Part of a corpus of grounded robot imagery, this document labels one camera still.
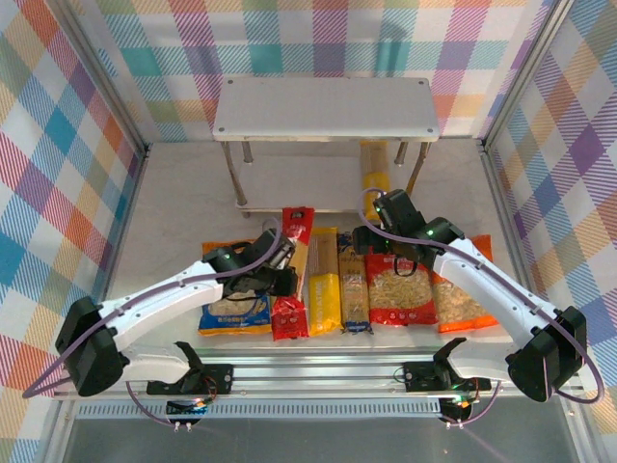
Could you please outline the small circuit board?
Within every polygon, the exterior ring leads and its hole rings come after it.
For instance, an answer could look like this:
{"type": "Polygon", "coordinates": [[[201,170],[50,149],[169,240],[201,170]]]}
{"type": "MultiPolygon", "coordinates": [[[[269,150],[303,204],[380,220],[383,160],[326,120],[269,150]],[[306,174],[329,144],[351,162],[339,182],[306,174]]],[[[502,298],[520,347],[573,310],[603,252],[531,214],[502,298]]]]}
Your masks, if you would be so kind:
{"type": "Polygon", "coordinates": [[[441,420],[444,422],[464,422],[470,419],[474,399],[465,396],[442,397],[439,399],[441,420]]]}
{"type": "Polygon", "coordinates": [[[166,402],[166,414],[168,416],[203,416],[210,403],[211,401],[205,398],[168,400],[166,402]]]}

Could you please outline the red short pasta bag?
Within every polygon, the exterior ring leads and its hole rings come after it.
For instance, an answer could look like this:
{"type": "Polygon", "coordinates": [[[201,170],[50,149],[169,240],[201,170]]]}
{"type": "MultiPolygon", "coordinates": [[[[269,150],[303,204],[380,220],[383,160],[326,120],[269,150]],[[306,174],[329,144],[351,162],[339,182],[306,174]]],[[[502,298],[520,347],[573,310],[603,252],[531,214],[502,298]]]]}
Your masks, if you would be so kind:
{"type": "Polygon", "coordinates": [[[427,269],[390,255],[364,258],[371,323],[433,325],[437,314],[427,269]]]}

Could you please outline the white two-tier metal shelf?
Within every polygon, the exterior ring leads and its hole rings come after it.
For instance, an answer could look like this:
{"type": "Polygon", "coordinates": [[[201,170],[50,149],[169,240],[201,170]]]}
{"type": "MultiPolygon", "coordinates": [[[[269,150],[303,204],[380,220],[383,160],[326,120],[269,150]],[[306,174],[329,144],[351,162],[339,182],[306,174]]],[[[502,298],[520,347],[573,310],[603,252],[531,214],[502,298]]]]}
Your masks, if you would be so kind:
{"type": "Polygon", "coordinates": [[[441,136],[425,78],[230,78],[222,87],[213,138],[225,157],[241,148],[239,168],[228,166],[244,214],[309,206],[322,213],[352,213],[362,189],[360,149],[325,153],[319,143],[388,141],[392,180],[415,177],[441,136]],[[419,161],[404,165],[408,146],[419,161]]]}

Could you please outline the brown blue spaghetti bag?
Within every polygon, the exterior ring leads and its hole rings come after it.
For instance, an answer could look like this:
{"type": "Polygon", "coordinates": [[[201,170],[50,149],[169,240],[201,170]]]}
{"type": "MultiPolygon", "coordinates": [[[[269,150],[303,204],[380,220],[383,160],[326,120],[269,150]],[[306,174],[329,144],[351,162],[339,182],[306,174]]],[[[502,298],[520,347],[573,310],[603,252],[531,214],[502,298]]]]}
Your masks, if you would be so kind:
{"type": "Polygon", "coordinates": [[[372,332],[364,256],[356,253],[352,235],[337,235],[342,326],[345,332],[372,332]]]}

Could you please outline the blue orange pasta bag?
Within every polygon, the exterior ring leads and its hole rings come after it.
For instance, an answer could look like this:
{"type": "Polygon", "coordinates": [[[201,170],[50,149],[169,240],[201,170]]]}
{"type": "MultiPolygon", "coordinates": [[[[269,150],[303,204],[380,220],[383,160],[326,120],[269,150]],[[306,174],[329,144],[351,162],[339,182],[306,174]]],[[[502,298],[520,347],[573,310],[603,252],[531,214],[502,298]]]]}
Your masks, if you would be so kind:
{"type": "Polygon", "coordinates": [[[202,336],[258,335],[271,332],[270,297],[228,300],[203,305],[198,332],[202,336]]]}

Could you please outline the orange short pasta bag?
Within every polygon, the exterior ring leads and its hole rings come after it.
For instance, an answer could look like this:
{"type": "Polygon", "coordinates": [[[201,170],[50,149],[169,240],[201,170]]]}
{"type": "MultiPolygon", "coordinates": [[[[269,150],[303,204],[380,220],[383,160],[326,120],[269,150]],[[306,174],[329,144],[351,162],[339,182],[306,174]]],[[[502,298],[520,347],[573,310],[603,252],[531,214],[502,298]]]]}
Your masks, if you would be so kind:
{"type": "Polygon", "coordinates": [[[431,287],[439,333],[464,332],[498,325],[498,321],[473,298],[435,272],[431,273],[431,287]]]}

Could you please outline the red spaghetti bag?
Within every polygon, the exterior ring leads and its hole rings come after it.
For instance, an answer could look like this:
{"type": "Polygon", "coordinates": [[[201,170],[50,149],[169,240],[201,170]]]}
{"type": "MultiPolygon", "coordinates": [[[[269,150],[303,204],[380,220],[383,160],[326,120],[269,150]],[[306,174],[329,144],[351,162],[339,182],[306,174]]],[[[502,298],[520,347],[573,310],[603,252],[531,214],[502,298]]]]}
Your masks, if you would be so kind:
{"type": "Polygon", "coordinates": [[[294,253],[288,267],[294,270],[296,280],[292,285],[291,295],[278,297],[272,307],[273,340],[291,340],[309,336],[302,288],[308,264],[313,219],[314,209],[311,207],[286,207],[282,210],[283,235],[294,245],[294,253]]]}

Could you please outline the yellow spaghetti bag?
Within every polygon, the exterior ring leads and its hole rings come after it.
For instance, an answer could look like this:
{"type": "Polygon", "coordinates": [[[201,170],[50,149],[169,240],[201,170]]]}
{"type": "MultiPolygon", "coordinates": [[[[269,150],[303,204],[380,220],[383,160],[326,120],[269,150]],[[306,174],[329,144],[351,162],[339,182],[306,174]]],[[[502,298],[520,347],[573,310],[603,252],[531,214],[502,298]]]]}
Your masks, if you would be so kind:
{"type": "Polygon", "coordinates": [[[360,141],[362,188],[390,190],[387,141],[360,141]]]}
{"type": "Polygon", "coordinates": [[[308,328],[311,337],[342,328],[336,227],[312,230],[308,248],[308,328]]]}

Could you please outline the aluminium floor rail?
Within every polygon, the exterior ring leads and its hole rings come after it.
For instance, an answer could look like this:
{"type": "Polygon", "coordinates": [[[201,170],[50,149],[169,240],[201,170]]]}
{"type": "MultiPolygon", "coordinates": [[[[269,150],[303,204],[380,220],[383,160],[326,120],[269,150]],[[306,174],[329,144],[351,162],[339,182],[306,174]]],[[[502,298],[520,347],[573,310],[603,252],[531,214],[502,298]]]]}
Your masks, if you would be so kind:
{"type": "Polygon", "coordinates": [[[543,300],[547,300],[547,295],[538,290],[531,275],[530,267],[524,254],[522,240],[520,239],[518,228],[506,197],[505,187],[499,178],[494,157],[481,141],[477,141],[476,145],[493,202],[496,206],[497,220],[499,221],[505,240],[506,251],[513,267],[514,278],[522,286],[530,289],[532,293],[543,300]]]}
{"type": "Polygon", "coordinates": [[[135,205],[140,193],[145,170],[152,151],[153,143],[146,143],[132,152],[127,174],[121,183],[118,200],[111,209],[112,222],[106,235],[102,257],[94,279],[91,296],[95,300],[102,300],[110,291],[115,278],[122,246],[130,228],[135,205]]]}

